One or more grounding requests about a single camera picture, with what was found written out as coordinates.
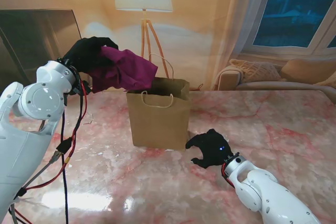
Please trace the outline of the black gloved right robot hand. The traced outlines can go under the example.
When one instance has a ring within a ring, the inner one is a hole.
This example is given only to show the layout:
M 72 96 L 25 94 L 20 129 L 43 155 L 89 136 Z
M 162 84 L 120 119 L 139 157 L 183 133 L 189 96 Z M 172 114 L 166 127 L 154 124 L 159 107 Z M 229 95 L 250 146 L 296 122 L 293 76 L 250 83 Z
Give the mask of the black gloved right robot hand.
M 195 157 L 191 162 L 204 169 L 223 165 L 234 156 L 228 142 L 214 129 L 193 136 L 185 145 L 186 149 L 191 147 L 198 147 L 203 155 L 202 159 Z

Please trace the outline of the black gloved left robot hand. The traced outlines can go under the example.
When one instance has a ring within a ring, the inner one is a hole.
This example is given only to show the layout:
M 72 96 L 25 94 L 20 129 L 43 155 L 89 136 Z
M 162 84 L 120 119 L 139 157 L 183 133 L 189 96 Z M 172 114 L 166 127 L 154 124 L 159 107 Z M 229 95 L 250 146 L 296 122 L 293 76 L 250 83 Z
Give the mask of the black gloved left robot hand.
M 101 56 L 102 47 L 119 49 L 110 38 L 93 36 L 78 40 L 62 59 L 78 72 L 84 73 L 89 73 L 96 68 L 112 66 L 113 61 Z

